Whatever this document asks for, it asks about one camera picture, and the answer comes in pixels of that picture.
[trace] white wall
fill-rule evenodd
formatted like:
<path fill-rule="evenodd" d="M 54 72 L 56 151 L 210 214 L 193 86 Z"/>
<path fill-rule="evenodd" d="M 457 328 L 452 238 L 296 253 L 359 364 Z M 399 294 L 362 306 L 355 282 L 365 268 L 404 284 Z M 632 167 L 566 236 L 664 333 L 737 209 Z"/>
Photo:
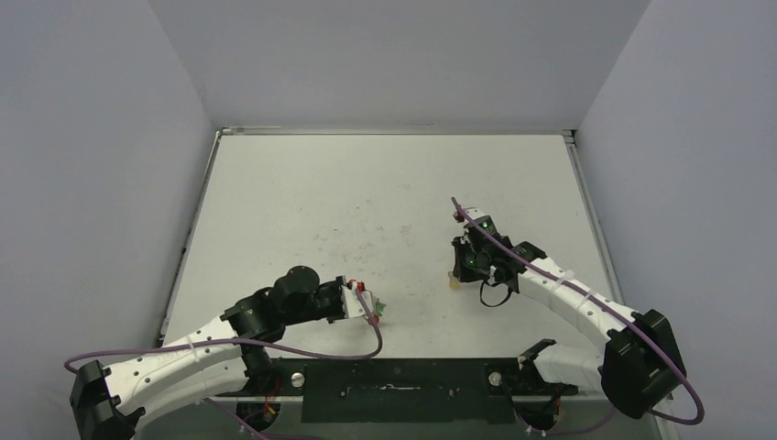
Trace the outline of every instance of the white wall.
<path fill-rule="evenodd" d="M 572 128 L 649 0 L 149 0 L 219 125 Z"/>
<path fill-rule="evenodd" d="M 777 430 L 775 123 L 777 3 L 653 0 L 577 135 L 624 297 L 705 400 L 684 439 Z"/>
<path fill-rule="evenodd" d="M 75 439 L 62 360 L 150 345 L 213 129 L 145 0 L 0 9 L 0 438 Z"/>

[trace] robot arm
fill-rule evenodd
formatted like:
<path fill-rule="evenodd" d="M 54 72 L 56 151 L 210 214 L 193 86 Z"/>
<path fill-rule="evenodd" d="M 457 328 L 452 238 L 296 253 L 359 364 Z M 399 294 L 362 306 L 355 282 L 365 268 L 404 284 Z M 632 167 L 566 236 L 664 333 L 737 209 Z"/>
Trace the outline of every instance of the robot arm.
<path fill-rule="evenodd" d="M 534 268 L 552 274 L 550 280 L 509 256 L 471 223 L 465 223 L 464 234 L 454 238 L 454 271 L 461 282 L 480 281 L 490 285 L 505 284 L 509 293 L 519 292 L 519 280 L 539 287 L 526 294 L 544 304 L 566 322 L 576 327 L 597 348 L 589 353 L 543 340 L 519 357 L 521 370 L 535 373 L 542 383 L 566 383 L 591 391 L 603 391 L 622 413 L 640 418 L 674 390 L 680 381 L 667 365 L 643 341 L 613 315 L 591 301 L 605 303 L 627 321 L 634 323 L 658 345 L 685 374 L 683 361 L 666 318 L 653 310 L 642 315 L 592 291 L 575 280 L 569 270 L 560 268 L 544 251 L 529 242 L 513 246 L 502 236 L 491 217 L 477 208 L 465 209 L 466 216 L 504 247 L 511 249 Z M 454 214 L 459 223 L 465 221 Z M 564 284 L 572 282 L 587 292 L 581 296 Z"/>
<path fill-rule="evenodd" d="M 79 368 L 71 407 L 82 439 L 129 439 L 165 413 L 205 397 L 246 388 L 261 390 L 272 365 L 264 347 L 210 341 L 250 338 L 273 343 L 286 325 L 319 319 L 330 323 L 366 316 L 376 298 L 362 283 L 344 277 L 319 284 L 310 268 L 298 266 L 238 301 L 207 324 L 165 347 L 189 346 L 134 357 L 107 366 L 93 361 Z"/>

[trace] green object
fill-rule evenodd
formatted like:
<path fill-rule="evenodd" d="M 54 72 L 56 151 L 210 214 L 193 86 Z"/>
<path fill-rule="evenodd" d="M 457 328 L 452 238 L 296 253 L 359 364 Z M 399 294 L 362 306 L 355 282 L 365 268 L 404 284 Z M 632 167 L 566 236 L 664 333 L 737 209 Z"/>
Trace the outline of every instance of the green object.
<path fill-rule="evenodd" d="M 381 302 L 380 300 L 376 300 L 375 302 L 375 316 L 383 316 L 383 309 L 386 308 L 386 304 Z"/>

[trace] bolt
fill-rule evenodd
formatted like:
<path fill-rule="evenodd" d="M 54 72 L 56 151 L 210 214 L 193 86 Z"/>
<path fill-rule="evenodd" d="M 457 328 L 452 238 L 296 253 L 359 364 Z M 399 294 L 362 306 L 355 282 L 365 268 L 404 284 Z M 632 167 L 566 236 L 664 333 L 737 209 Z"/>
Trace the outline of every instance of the bolt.
<path fill-rule="evenodd" d="M 493 373 L 488 375 L 488 383 L 490 383 L 494 387 L 498 387 L 502 384 L 502 375 L 499 374 L 498 371 L 494 371 Z"/>
<path fill-rule="evenodd" d="M 291 375 L 291 386 L 299 388 L 305 384 L 305 376 L 302 373 L 297 372 Z"/>

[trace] purple cable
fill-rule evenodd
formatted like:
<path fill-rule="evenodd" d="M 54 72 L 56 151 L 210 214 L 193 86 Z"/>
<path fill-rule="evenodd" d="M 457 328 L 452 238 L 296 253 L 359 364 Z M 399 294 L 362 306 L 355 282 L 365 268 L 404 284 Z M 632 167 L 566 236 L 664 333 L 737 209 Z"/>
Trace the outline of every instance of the purple cable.
<path fill-rule="evenodd" d="M 520 255 L 518 255 L 515 252 L 513 252 L 512 249 L 508 249 L 508 247 L 506 247 L 505 245 L 499 243 L 499 241 L 497 239 L 495 239 L 488 232 L 486 232 L 486 230 L 483 229 L 483 227 L 481 227 L 475 220 L 473 220 L 472 217 L 469 216 L 469 214 L 466 213 L 464 208 L 462 208 L 461 204 L 459 204 L 456 201 L 455 197 L 451 197 L 451 202 L 454 203 L 454 207 L 456 208 L 456 212 L 458 212 L 467 221 L 467 223 L 469 223 L 469 225 L 471 225 L 472 227 L 477 229 L 477 232 L 479 232 L 480 234 L 483 234 L 483 237 L 487 238 L 488 241 L 490 241 L 495 246 L 497 246 L 497 248 L 500 248 L 505 253 L 507 253 L 511 258 L 515 259 L 516 261 L 518 261 L 520 264 L 526 266 L 527 268 L 529 268 L 529 269 L 539 273 L 543 277 L 545 277 L 545 278 L 547 278 L 547 279 L 549 279 L 551 281 L 558 281 L 559 280 L 559 278 L 556 277 L 555 275 L 551 274 L 551 272 L 548 272 L 546 270 L 542 270 L 542 269 L 538 268 L 537 266 L 534 266 L 529 261 L 527 261 L 524 258 L 521 258 Z M 572 289 L 573 291 L 575 291 L 577 293 L 580 293 L 583 296 L 587 296 L 588 295 L 587 291 L 583 290 L 583 288 L 581 288 L 580 286 L 578 286 L 576 284 L 573 284 L 570 281 L 565 280 L 563 282 L 563 285 L 568 287 L 568 288 L 570 288 L 570 289 Z M 655 352 L 655 354 L 658 355 L 659 358 L 661 358 L 661 360 L 666 364 L 666 366 L 669 367 L 669 369 L 672 371 L 672 373 L 674 373 L 674 375 L 677 377 L 677 379 L 680 380 L 680 383 L 682 383 L 683 386 L 685 387 L 685 389 L 688 390 L 688 394 L 691 395 L 691 398 L 694 400 L 694 403 L 696 405 L 696 417 L 694 417 L 693 419 L 681 419 L 679 417 L 675 417 L 675 416 L 670 415 L 670 414 L 664 414 L 663 412 L 658 412 L 658 411 L 655 411 L 655 410 L 650 410 L 650 413 L 655 415 L 655 416 L 657 416 L 657 417 L 661 417 L 662 419 L 668 420 L 670 422 L 675 422 L 676 424 L 694 425 L 694 424 L 702 423 L 702 421 L 704 420 L 704 417 L 705 417 L 705 409 L 704 409 L 704 404 L 702 403 L 702 399 L 701 399 L 701 397 L 699 397 L 699 394 L 698 394 L 698 392 L 696 392 L 696 390 L 694 389 L 693 385 L 691 385 L 691 382 L 689 382 L 688 379 L 683 374 L 683 372 L 679 368 L 677 368 L 676 365 L 674 365 L 674 362 L 672 362 L 672 360 L 669 358 L 669 356 L 663 350 L 661 350 L 661 348 L 659 346 L 657 346 L 656 343 L 654 343 L 652 341 L 652 339 L 650 339 L 647 335 L 645 335 L 645 333 L 643 331 L 641 331 L 634 323 L 632 323 L 631 321 L 626 319 L 620 313 L 618 313 L 615 310 L 613 310 L 612 307 L 608 306 L 604 302 L 599 301 L 593 295 L 589 296 L 588 300 L 591 303 L 594 303 L 597 306 L 599 306 L 599 308 L 601 308 L 602 310 L 604 310 L 608 314 L 612 315 L 615 319 L 619 320 L 626 327 L 628 327 L 629 330 L 634 332 L 635 335 L 639 336 L 640 339 L 642 339 L 642 341 L 644 341 L 645 344 L 647 344 L 648 347 L 650 347 Z"/>
<path fill-rule="evenodd" d="M 593 433 L 595 430 L 597 430 L 597 429 L 601 428 L 602 426 L 608 424 L 609 421 L 612 420 L 612 418 L 615 417 L 615 414 L 617 414 L 617 413 L 618 413 L 618 410 L 616 410 L 615 407 L 613 406 L 612 409 L 609 410 L 607 415 L 602 417 L 602 420 L 600 420 L 600 421 L 598 421 L 598 422 L 596 422 L 596 423 L 594 423 L 594 424 L 592 424 L 592 425 L 590 425 L 590 426 L 588 426 L 586 428 L 567 429 L 565 431 L 545 431 L 545 434 L 546 435 L 580 435 L 580 434 Z M 518 416 L 518 420 L 520 420 L 520 422 L 522 424 L 525 424 L 526 426 L 529 426 L 529 428 L 531 429 L 531 431 L 533 433 L 538 433 L 538 434 L 542 433 L 542 430 L 537 429 L 537 428 L 529 425 L 520 416 Z"/>
<path fill-rule="evenodd" d="M 218 401 L 214 401 L 213 399 L 204 399 L 205 402 L 210 403 L 214 407 L 218 408 L 222 412 L 226 413 L 228 416 L 235 419 L 236 422 L 238 422 L 241 426 L 246 428 L 246 431 L 251 433 L 251 435 L 255 436 L 259 440 L 321 440 L 319 437 L 313 437 L 311 435 L 293 435 L 293 434 L 262 434 L 256 429 L 254 429 L 253 426 L 248 424 L 248 422 L 244 421 L 240 418 L 237 414 L 230 411 L 229 408 L 226 407 L 223 403 L 220 403 Z"/>
<path fill-rule="evenodd" d="M 329 359 L 329 360 L 363 360 L 363 359 L 374 358 L 383 349 L 383 335 L 380 333 L 380 329 L 378 328 L 378 323 L 375 322 L 375 317 L 373 316 L 372 312 L 370 312 L 370 309 L 367 307 L 367 303 L 364 301 L 362 296 L 359 294 L 356 296 L 356 298 L 359 300 L 359 303 L 361 303 L 362 307 L 367 311 L 367 322 L 372 326 L 373 330 L 375 330 L 375 336 L 378 338 L 378 348 L 376 348 L 370 353 L 367 353 L 366 355 L 353 355 L 353 356 L 325 355 L 321 353 L 313 353 L 311 351 L 300 350 L 298 348 L 293 348 L 290 346 L 282 346 L 279 344 L 272 344 L 269 342 L 256 341 L 254 339 L 244 339 L 239 337 L 195 342 L 195 343 L 192 343 L 192 346 L 194 346 L 195 348 L 199 348 L 199 347 L 207 347 L 207 346 L 220 346 L 225 344 L 241 344 L 246 346 L 275 348 L 276 350 L 286 351 L 288 353 L 294 353 L 296 355 L 301 355 L 301 356 L 307 356 L 309 358 L 319 358 L 319 359 Z M 74 356 L 65 360 L 64 367 L 69 372 L 75 374 L 78 372 L 78 370 L 72 364 L 84 359 L 103 358 L 106 356 L 127 356 L 127 355 L 146 355 L 151 353 L 169 353 L 173 351 L 190 350 L 190 349 L 192 349 L 192 347 L 189 346 L 189 344 L 181 344 L 179 346 L 162 346 L 159 348 L 129 348 L 129 349 L 119 349 L 119 350 L 93 351 L 90 353 L 84 353 L 82 355 Z"/>
<path fill-rule="evenodd" d="M 262 408 L 261 410 L 256 410 L 256 411 L 254 411 L 254 412 L 250 412 L 248 415 L 246 415 L 245 417 L 243 417 L 243 420 L 245 420 L 246 422 L 248 422 L 249 420 L 253 419 L 254 417 L 256 417 L 256 416 L 258 416 L 258 415 L 260 415 L 260 414 L 264 414 L 264 413 L 265 413 L 265 409 L 264 409 L 264 408 Z"/>

